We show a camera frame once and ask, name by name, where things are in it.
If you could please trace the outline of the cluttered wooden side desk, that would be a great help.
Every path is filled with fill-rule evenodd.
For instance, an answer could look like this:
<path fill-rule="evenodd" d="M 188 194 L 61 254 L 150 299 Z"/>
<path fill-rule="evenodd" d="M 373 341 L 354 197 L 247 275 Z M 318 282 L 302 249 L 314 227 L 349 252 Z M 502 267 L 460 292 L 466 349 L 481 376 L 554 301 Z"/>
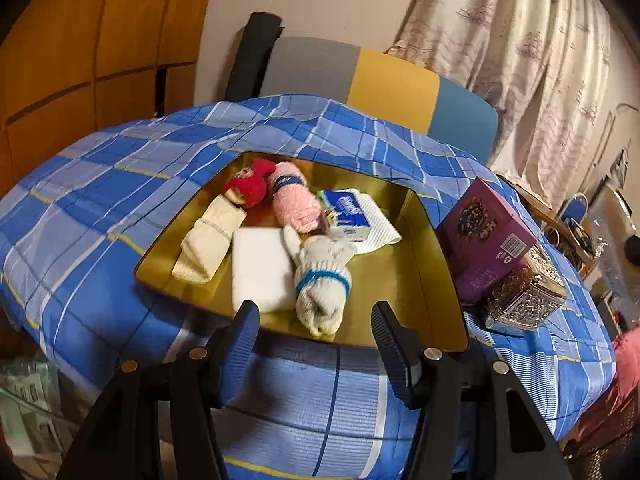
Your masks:
<path fill-rule="evenodd" d="M 586 280 L 596 270 L 596 243 L 592 240 L 587 218 L 581 224 L 575 220 L 562 220 L 552 217 L 548 208 L 532 194 L 512 183 L 506 177 L 499 176 L 504 183 L 513 188 L 526 211 L 533 217 L 548 242 L 567 258 L 578 275 Z"/>

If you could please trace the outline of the cream folded sock pair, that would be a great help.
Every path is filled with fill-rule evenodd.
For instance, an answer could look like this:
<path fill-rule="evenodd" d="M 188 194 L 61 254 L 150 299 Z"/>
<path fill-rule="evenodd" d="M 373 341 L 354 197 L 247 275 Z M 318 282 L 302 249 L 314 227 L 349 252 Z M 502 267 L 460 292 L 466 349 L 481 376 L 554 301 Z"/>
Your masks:
<path fill-rule="evenodd" d="M 246 212 L 218 195 L 194 222 L 180 244 L 180 255 L 171 276 L 190 284 L 208 283 L 227 255 L 234 232 Z"/>

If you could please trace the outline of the blue white tissue pack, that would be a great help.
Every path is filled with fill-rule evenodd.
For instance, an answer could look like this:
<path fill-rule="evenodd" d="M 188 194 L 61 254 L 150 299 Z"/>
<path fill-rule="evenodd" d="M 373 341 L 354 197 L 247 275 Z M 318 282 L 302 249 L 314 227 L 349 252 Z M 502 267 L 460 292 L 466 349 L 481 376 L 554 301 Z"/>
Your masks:
<path fill-rule="evenodd" d="M 321 226 L 326 236 L 355 243 L 367 239 L 371 231 L 370 222 L 353 192 L 322 190 L 317 197 L 322 207 Z"/>

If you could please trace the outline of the blue plaid tablecloth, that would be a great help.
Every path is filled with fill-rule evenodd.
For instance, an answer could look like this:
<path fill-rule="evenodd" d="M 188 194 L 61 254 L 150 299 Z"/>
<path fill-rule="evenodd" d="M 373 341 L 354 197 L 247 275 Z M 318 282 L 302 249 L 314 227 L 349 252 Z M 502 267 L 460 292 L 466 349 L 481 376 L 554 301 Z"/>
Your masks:
<path fill-rule="evenodd" d="M 207 338 L 213 318 L 134 280 L 171 218 L 250 150 L 404 184 L 433 221 L 474 178 L 518 198 L 474 156 L 315 96 L 219 102 L 91 133 L 1 201 L 1 299 L 47 358 L 97 391 L 67 463 L 82 478 L 153 479 L 163 382 L 143 373 Z M 396 479 L 415 414 L 375 352 L 263 334 L 239 396 L 212 414 L 233 479 Z"/>

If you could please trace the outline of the white folded cloth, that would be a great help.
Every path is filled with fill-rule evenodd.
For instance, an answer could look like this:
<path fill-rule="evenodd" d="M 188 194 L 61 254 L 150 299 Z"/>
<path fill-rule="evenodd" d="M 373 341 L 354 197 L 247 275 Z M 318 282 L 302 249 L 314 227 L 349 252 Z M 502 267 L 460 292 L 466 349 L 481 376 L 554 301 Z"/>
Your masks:
<path fill-rule="evenodd" d="M 395 245 L 401 241 L 399 232 L 390 223 L 390 220 L 386 218 L 382 209 L 375 203 L 370 195 L 361 193 L 354 188 L 349 188 L 348 192 L 356 196 L 358 204 L 364 212 L 370 226 L 369 234 L 365 240 L 352 242 L 352 246 L 356 249 L 357 255 L 370 254 L 384 246 Z"/>

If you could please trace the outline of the orange wooden cabinet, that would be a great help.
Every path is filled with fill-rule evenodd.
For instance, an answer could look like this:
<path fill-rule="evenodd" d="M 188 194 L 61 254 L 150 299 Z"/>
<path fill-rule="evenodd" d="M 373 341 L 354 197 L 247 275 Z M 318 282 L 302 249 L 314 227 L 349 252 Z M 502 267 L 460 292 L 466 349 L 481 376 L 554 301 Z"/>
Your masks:
<path fill-rule="evenodd" d="M 208 0 L 1 0 L 1 189 L 88 133 L 192 105 Z"/>

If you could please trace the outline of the white blue-striped glove roll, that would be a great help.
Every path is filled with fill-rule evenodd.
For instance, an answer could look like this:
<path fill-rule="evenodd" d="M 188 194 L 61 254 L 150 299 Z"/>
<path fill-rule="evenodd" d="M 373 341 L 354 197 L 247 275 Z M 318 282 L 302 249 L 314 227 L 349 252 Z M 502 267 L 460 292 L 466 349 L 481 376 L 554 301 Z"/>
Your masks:
<path fill-rule="evenodd" d="M 302 240 L 292 226 L 285 226 L 282 235 L 295 264 L 295 312 L 299 322 L 314 337 L 334 336 L 352 290 L 347 265 L 356 255 L 355 247 L 326 235 Z"/>

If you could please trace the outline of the red knitted sock roll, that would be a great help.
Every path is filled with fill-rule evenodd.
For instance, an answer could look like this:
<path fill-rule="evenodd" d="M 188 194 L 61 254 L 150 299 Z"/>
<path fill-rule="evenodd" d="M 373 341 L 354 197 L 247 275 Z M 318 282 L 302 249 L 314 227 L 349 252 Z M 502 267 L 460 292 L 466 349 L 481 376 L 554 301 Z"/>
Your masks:
<path fill-rule="evenodd" d="M 267 179 L 276 164 L 268 159 L 257 159 L 235 174 L 224 185 L 224 197 L 244 209 L 252 208 L 262 202 L 267 193 Z"/>

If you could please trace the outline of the silver ornate tissue box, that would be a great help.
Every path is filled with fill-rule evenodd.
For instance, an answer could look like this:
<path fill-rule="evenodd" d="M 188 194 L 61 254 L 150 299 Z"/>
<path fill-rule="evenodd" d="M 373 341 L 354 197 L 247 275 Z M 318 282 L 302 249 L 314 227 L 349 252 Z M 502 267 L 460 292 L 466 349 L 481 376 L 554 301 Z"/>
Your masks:
<path fill-rule="evenodd" d="M 548 252 L 535 245 L 486 296 L 485 327 L 536 330 L 565 304 L 567 291 Z"/>

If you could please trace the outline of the gold tin storage box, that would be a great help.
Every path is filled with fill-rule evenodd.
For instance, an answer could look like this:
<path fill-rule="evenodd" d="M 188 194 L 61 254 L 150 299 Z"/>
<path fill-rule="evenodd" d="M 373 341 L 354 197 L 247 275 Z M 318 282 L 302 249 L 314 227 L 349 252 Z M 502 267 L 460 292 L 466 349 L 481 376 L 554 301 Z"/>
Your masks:
<path fill-rule="evenodd" d="M 260 158 L 259 152 L 239 154 L 181 208 L 134 269 L 141 284 L 183 304 L 225 318 L 232 315 L 230 257 L 224 258 L 214 277 L 201 285 L 180 281 L 171 270 L 178 260 L 180 243 L 195 220 L 234 174 Z M 371 309 L 386 301 L 398 321 L 419 334 L 424 346 L 446 352 L 468 348 L 468 329 L 454 281 L 421 195 L 405 185 L 321 162 L 299 159 L 296 166 L 315 191 L 356 188 L 369 194 L 401 236 L 399 243 L 357 256 L 349 263 L 352 293 L 343 323 L 330 341 L 374 347 Z"/>

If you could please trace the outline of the blue folding chair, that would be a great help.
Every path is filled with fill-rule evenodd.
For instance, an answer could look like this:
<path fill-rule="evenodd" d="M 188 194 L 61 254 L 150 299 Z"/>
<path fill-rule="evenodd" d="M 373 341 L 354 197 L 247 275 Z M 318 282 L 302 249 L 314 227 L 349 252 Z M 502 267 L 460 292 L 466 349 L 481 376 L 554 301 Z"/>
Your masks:
<path fill-rule="evenodd" d="M 582 224 L 588 212 L 588 198 L 584 193 L 578 192 L 568 198 L 559 211 L 559 219 L 562 223 L 575 221 Z"/>

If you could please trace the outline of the beige patterned curtain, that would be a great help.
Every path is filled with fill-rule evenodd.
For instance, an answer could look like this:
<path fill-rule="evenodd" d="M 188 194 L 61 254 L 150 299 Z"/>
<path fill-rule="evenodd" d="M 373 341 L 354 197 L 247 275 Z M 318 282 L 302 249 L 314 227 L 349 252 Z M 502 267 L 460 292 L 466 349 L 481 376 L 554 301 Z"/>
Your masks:
<path fill-rule="evenodd" d="M 585 156 L 608 82 L 611 20 L 600 0 L 414 0 L 388 50 L 488 102 L 489 158 L 550 208 Z"/>

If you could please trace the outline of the pink fuzzy sock roll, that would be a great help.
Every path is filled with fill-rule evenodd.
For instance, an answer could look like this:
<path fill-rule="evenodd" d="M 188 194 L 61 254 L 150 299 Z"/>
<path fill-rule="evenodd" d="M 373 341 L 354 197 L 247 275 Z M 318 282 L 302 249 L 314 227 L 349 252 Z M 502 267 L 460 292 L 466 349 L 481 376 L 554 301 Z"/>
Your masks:
<path fill-rule="evenodd" d="M 297 166 L 292 162 L 278 162 L 267 184 L 280 226 L 290 226 L 302 234 L 318 229 L 322 207 Z"/>

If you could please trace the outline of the purple cardboard box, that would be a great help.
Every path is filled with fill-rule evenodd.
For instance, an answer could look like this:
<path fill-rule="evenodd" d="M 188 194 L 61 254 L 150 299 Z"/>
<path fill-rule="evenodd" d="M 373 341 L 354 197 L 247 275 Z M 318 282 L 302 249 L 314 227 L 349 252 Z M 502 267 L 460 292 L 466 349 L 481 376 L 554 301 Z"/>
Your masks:
<path fill-rule="evenodd" d="M 536 236 L 485 180 L 475 179 L 436 228 L 459 299 L 475 304 L 536 244 Z"/>

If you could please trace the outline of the white foam sponge block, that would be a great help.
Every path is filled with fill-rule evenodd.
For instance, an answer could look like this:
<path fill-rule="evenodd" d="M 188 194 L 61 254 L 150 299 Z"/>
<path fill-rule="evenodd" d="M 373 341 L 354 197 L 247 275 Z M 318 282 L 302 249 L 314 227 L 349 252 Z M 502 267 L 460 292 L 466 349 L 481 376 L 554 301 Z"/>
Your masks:
<path fill-rule="evenodd" d="M 294 266 L 279 228 L 239 228 L 232 240 L 232 307 L 246 300 L 261 314 L 295 308 Z"/>

